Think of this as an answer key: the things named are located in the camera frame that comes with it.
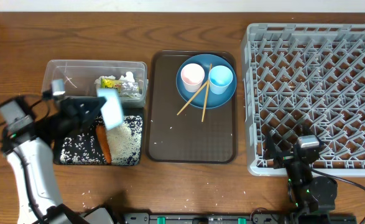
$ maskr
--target plastic bin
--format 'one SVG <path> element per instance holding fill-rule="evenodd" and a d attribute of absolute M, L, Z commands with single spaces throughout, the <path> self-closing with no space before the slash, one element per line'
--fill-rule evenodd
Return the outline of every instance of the plastic bin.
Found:
<path fill-rule="evenodd" d="M 66 96 L 96 96 L 95 80 L 101 76 L 114 76 L 118 80 L 126 72 L 132 72 L 138 83 L 140 96 L 120 96 L 124 108 L 145 106 L 147 67 L 144 62 L 104 60 L 51 60 L 45 70 L 42 91 L 48 90 L 52 80 L 65 82 Z"/>
<path fill-rule="evenodd" d="M 365 177 L 365 24 L 250 24 L 241 56 L 251 174 L 286 175 L 264 130 L 285 149 L 306 123 L 325 143 L 315 169 Z"/>

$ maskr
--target cup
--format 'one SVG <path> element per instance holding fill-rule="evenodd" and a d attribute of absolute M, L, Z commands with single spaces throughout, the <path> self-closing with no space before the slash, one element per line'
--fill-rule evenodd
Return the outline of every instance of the cup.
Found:
<path fill-rule="evenodd" d="M 233 81 L 233 72 L 225 66 L 215 66 L 210 71 L 210 90 L 214 94 L 220 95 L 225 92 Z"/>
<path fill-rule="evenodd" d="M 190 63 L 181 70 L 183 86 L 188 92 L 194 93 L 205 79 L 205 70 L 198 64 Z"/>

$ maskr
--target pink cup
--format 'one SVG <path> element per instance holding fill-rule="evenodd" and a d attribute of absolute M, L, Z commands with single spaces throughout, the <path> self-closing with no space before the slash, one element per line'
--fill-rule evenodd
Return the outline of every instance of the pink cup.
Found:
<path fill-rule="evenodd" d="M 205 70 L 198 64 L 187 64 L 181 70 L 181 79 L 185 89 L 194 93 L 201 87 L 201 83 L 205 79 Z"/>

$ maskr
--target cup rim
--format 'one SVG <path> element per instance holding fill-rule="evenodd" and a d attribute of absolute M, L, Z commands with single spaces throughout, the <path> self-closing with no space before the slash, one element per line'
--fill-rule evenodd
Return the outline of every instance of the cup rim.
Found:
<path fill-rule="evenodd" d="M 227 68 L 231 73 L 232 73 L 232 79 L 231 79 L 231 81 L 228 83 L 228 84 L 226 84 L 226 85 L 223 85 L 223 86 L 219 86 L 219 85 L 215 85 L 212 81 L 211 81 L 211 79 L 210 79 L 210 73 L 211 73 L 211 71 L 215 68 L 215 67 L 225 67 L 225 68 Z M 210 83 L 211 84 L 213 84 L 214 86 L 217 86 L 217 87 L 226 87 L 226 86 L 229 86 L 232 82 L 233 82 L 233 72 L 232 72 L 232 70 L 230 69 L 230 68 L 228 68 L 227 66 L 224 66 L 224 65 L 217 65 L 217 66 L 215 66 L 213 69 L 211 69 L 211 71 L 208 73 L 208 79 L 209 79 L 209 81 L 210 81 Z"/>
<path fill-rule="evenodd" d="M 189 63 L 188 65 L 199 65 L 199 64 L 197 64 L 197 63 Z M 203 70 L 203 78 L 201 79 L 201 81 L 200 82 L 198 82 L 197 84 L 189 84 L 189 83 L 187 83 L 183 78 L 182 78 L 182 70 L 186 67 L 187 65 L 185 65 L 182 69 L 181 69 L 181 74 L 180 74 L 180 76 L 181 76 L 181 80 L 182 80 L 182 82 L 184 83 L 184 84 L 186 84 L 186 85 L 188 85 L 188 86 L 195 86 L 195 85 L 199 85 L 199 84 L 202 84 L 203 83 L 203 80 L 205 79 L 205 77 L 206 77 L 206 72 L 205 72 L 205 69 L 201 66 L 201 65 L 199 65 L 200 66 L 200 68 Z"/>

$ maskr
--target brown tray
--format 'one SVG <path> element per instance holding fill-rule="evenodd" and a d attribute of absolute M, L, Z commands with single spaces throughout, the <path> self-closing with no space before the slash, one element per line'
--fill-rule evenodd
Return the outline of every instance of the brown tray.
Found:
<path fill-rule="evenodd" d="M 223 106 L 207 110 L 187 106 L 179 95 L 176 77 L 181 64 L 198 54 L 222 57 L 236 70 L 233 56 L 227 52 L 165 50 L 152 61 L 149 86 L 148 135 L 146 153 L 159 162 L 194 162 L 226 164 L 236 157 L 236 94 Z"/>

